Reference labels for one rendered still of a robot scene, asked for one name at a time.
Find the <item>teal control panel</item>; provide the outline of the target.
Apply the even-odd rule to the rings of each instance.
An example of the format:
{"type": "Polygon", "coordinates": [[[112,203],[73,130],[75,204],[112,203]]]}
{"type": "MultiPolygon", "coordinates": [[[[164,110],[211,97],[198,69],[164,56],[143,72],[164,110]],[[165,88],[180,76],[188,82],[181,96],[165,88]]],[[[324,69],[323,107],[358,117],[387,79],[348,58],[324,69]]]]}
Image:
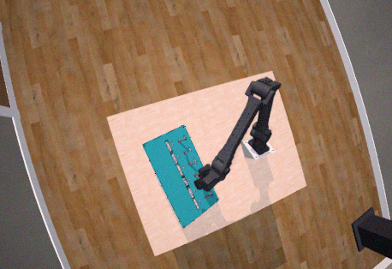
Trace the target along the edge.
{"type": "Polygon", "coordinates": [[[214,188],[194,187],[204,166],[185,125],[142,146],[183,229],[219,201],[214,188]]]}

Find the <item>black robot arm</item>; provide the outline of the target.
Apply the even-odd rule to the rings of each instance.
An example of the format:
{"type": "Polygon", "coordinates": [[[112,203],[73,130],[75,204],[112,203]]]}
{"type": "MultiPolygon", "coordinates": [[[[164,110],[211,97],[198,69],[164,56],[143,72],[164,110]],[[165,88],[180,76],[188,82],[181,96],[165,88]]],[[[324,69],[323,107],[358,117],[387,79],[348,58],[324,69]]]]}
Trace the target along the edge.
{"type": "Polygon", "coordinates": [[[245,92],[245,95],[249,97],[244,111],[241,113],[225,145],[212,160],[212,170],[204,170],[201,172],[202,177],[193,182],[195,188],[209,192],[226,178],[228,173],[230,173],[229,167],[232,165],[235,152],[257,113],[258,121],[253,124],[250,131],[250,135],[253,138],[247,143],[258,155],[262,155],[270,150],[270,147],[266,144],[272,135],[269,129],[270,112],[276,91],[281,87],[280,82],[272,81],[268,77],[251,81],[245,92]],[[251,93],[252,95],[258,95],[263,101],[252,96],[251,93]]]}

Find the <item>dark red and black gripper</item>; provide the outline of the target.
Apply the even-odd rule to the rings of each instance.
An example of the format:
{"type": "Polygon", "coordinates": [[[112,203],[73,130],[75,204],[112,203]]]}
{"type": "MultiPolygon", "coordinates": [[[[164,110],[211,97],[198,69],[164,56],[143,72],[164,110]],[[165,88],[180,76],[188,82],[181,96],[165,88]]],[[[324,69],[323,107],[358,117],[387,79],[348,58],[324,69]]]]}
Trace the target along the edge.
{"type": "Polygon", "coordinates": [[[203,172],[204,170],[207,170],[207,169],[211,169],[211,165],[210,164],[206,164],[204,167],[198,169],[198,172],[199,172],[198,176],[199,176],[199,178],[202,177],[202,173],[201,172],[203,172]]]}

